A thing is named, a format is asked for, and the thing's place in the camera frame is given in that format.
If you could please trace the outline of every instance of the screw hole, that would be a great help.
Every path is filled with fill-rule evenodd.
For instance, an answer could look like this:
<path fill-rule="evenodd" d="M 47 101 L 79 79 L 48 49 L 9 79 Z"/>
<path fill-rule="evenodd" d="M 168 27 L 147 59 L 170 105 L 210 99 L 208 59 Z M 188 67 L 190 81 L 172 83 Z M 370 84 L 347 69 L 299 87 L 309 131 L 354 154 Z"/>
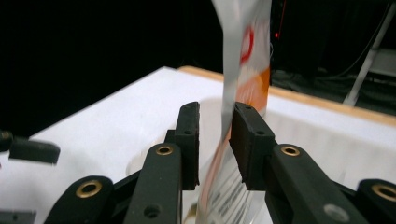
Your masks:
<path fill-rule="evenodd" d="M 160 147 L 157 148 L 156 152 L 158 155 L 166 156 L 171 154 L 173 152 L 173 149 L 171 147 Z"/>
<path fill-rule="evenodd" d="M 88 193 L 88 192 L 94 191 L 95 189 L 96 189 L 96 185 L 90 184 L 90 185 L 87 185 L 84 188 L 82 188 L 82 192 Z"/>
<path fill-rule="evenodd" d="M 102 184 L 97 180 L 90 180 L 83 184 L 81 184 L 77 191 L 76 195 L 79 198 L 90 198 L 93 195 L 97 194 L 102 189 Z"/>
<path fill-rule="evenodd" d="M 372 186 L 372 190 L 378 196 L 391 202 L 396 202 L 396 189 L 390 186 L 376 184 Z"/>
<path fill-rule="evenodd" d="M 143 213 L 144 213 L 145 217 L 155 218 L 161 213 L 161 208 L 157 204 L 152 204 L 152 205 L 147 206 Z"/>
<path fill-rule="evenodd" d="M 300 150 L 295 147 L 282 147 L 280 150 L 288 156 L 300 155 Z"/>

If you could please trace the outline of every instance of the black plastic part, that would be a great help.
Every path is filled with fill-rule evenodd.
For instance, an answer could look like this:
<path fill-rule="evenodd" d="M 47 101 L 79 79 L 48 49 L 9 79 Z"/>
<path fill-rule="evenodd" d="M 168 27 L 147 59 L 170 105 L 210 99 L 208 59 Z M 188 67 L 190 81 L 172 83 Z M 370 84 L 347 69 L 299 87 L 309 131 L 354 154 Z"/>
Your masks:
<path fill-rule="evenodd" d="M 1 224 L 33 224 L 35 212 L 33 211 L 0 211 Z"/>
<path fill-rule="evenodd" d="M 362 180 L 355 201 L 370 223 L 396 223 L 396 185 L 380 179 Z"/>
<path fill-rule="evenodd" d="M 256 109 L 235 104 L 230 146 L 238 162 L 242 181 L 249 190 L 266 190 L 262 178 L 264 157 L 271 155 L 275 135 Z"/>
<path fill-rule="evenodd" d="M 87 183 L 100 183 L 100 185 L 92 185 Z M 82 188 L 82 192 L 89 194 L 96 189 L 99 191 L 92 196 L 82 198 L 78 194 L 78 189 Z M 70 224 L 70 223 L 109 223 L 109 218 L 114 207 L 109 207 L 112 203 L 108 200 L 113 194 L 114 186 L 112 181 L 104 176 L 87 176 L 73 183 L 61 196 L 61 198 L 52 207 L 46 224 Z"/>
<path fill-rule="evenodd" d="M 293 210 L 292 223 L 368 223 L 300 147 L 275 146 L 271 166 Z"/>
<path fill-rule="evenodd" d="M 54 164 L 58 161 L 60 153 L 61 150 L 59 147 L 53 144 L 14 137 L 11 148 L 9 149 L 9 158 Z"/>
<path fill-rule="evenodd" d="M 114 193 L 110 200 L 113 204 L 110 207 L 114 207 L 114 211 L 109 223 L 122 223 L 124 220 L 132 195 L 134 194 L 134 188 L 136 187 L 139 175 L 140 171 L 123 178 L 114 185 Z"/>
<path fill-rule="evenodd" d="M 166 132 L 165 140 L 163 140 L 165 143 L 175 143 L 175 130 L 168 130 Z"/>
<path fill-rule="evenodd" d="M 199 104 L 183 105 L 178 114 L 175 144 L 181 148 L 183 190 L 194 190 L 199 185 Z"/>
<path fill-rule="evenodd" d="M 8 151 L 12 144 L 12 133 L 0 130 L 0 152 Z"/>
<path fill-rule="evenodd" d="M 282 200 L 270 192 L 266 192 L 265 203 L 267 204 L 273 223 L 292 223 L 294 213 L 288 201 Z"/>
<path fill-rule="evenodd" d="M 152 147 L 123 223 L 180 223 L 181 171 L 181 150 L 177 145 Z"/>

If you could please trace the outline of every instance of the white tabletop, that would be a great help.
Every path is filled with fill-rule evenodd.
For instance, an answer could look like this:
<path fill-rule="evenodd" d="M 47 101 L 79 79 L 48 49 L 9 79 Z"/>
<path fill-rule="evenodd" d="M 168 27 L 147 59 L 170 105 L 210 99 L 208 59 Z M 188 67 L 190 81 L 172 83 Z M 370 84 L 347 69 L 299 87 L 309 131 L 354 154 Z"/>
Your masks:
<path fill-rule="evenodd" d="M 68 186 L 87 175 L 120 181 L 130 161 L 163 141 L 179 108 L 201 104 L 200 164 L 219 141 L 222 82 L 162 68 L 32 136 L 61 148 L 55 166 L 0 155 L 0 209 L 36 210 L 42 223 Z M 266 120 L 278 143 L 305 148 L 335 181 L 396 182 L 396 128 L 270 96 Z"/>

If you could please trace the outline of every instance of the plastic bag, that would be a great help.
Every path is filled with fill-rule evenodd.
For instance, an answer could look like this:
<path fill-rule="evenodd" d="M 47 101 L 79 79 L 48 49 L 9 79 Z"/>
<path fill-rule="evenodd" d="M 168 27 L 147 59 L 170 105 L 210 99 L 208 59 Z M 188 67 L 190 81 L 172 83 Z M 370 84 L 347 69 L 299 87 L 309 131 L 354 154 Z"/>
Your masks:
<path fill-rule="evenodd" d="M 271 1 L 213 0 L 213 4 L 224 33 L 221 142 L 202 185 L 196 223 L 252 223 L 264 194 L 246 190 L 228 140 L 235 101 L 265 113 Z"/>

